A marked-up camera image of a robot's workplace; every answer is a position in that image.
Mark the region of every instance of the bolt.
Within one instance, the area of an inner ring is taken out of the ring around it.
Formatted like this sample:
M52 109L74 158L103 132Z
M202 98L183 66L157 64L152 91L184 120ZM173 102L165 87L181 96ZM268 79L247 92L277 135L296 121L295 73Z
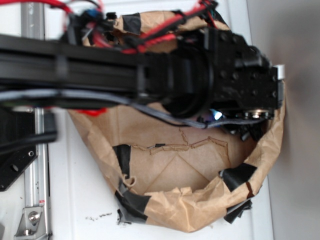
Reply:
M237 39L236 36L233 36L233 37L232 37L232 42L233 42L234 44L237 44L237 43L238 43L238 39Z
M24 235L24 236L29 236L29 235L31 235L31 229L25 229L25 230L23 230L23 235Z
M239 74L238 74L237 72L234 72L234 73L232 74L232 78L233 78L234 80L238 80L238 79L239 79Z
M34 109L32 107L28 107L26 110L25 110L28 114L31 114L34 112Z
M220 35L220 39L221 39L222 41L226 42L226 41L228 40L228 36L227 36L225 33L222 33L222 34Z
M258 74L257 74L256 72L254 72L254 73L251 75L251 78L252 78L252 79L257 79L257 77L258 77Z
M34 222L40 218L40 214L37 213L36 211L30 212L29 214L29 220L30 222Z
M220 72L220 77L222 77L223 79L226 79L227 78L227 72L222 70Z

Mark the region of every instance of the brown paper bag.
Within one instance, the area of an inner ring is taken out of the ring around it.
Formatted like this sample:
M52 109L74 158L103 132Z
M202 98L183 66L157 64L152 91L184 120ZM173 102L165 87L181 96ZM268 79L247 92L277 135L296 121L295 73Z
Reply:
M141 13L141 31L172 16L167 11ZM229 30L222 22L216 24ZM115 26L119 33L126 32L122 17ZM195 18L179 30L204 26ZM152 107L164 111L157 103ZM110 108L98 117L72 110L70 115L116 195L124 222L193 232L258 193L280 153L285 105L258 143L243 142L220 128L170 126L127 106ZM234 186L231 175L243 178Z

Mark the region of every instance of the black cable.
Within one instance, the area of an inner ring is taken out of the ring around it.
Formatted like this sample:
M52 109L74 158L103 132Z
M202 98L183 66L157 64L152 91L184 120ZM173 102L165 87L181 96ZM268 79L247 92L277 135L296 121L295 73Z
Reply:
M72 4L72 3L76 3L76 2L88 2L88 3L96 5L100 9L99 4L93 0L72 0L72 1L67 1L65 4L68 5L68 4Z
M138 111L139 111L140 113L144 114L144 115L147 115L147 116L149 116L149 117L151 117L151 118L153 118L153 119L157 119L157 120L159 120L160 122L163 122L163 123L168 124L168 125L173 126L173 127L179 127L179 128L189 128L189 127L190 127L189 125L186 125L186 124L176 124L176 123L172 123L172 122L167 121L167 120L164 120L164 119L162 119L162 118L160 118L160 117L158 117L158 116L154 116L154 115L148 114L147 112L144 112L144 111L140 111L140 110L138 110Z
M9 143L0 145L0 154L12 153L12 152L24 149L26 147L37 145L37 144L51 143L51 142L54 142L56 139L57 139L56 131L31 135L14 142L9 142Z

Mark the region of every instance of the black metal bracket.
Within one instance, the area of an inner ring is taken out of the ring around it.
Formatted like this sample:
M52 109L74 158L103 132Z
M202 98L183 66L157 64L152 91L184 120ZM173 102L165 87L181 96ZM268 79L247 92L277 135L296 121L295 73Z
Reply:
M32 110L14 112L9 108L0 108L0 116L1 145L35 134L35 114ZM36 157L35 145L22 147L18 151L0 152L0 192L9 189Z

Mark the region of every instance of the black plastic part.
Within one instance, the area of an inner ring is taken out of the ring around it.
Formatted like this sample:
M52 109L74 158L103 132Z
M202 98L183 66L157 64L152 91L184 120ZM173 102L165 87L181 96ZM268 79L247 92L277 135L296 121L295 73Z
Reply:
M140 13L135 13L131 15L123 15L123 30L140 35L141 33L141 18Z
M0 108L0 145L16 143L35 134L35 115ZM19 146L18 151L0 152L0 192L6 191L37 157L36 146Z
M220 177L232 192L240 185L246 183L256 171L256 167L242 163L236 168L228 168L220 172Z
M107 12L105 14L107 20L115 20L117 18L116 12Z
M122 173L126 175L126 179L129 179L131 146L123 144L119 146L114 146L113 150L116 154L116 157L118 158Z
M115 197L121 212L121 214L119 214L119 221L145 224L148 217L144 212L151 197L130 192L122 182L120 182L119 191L120 192L115 192Z
M232 224L236 218L241 218L242 213L245 210L252 209L252 202L251 200L245 201L241 204L238 204L237 206L230 207L227 209L227 215L224 216L224 220L226 220L228 223Z

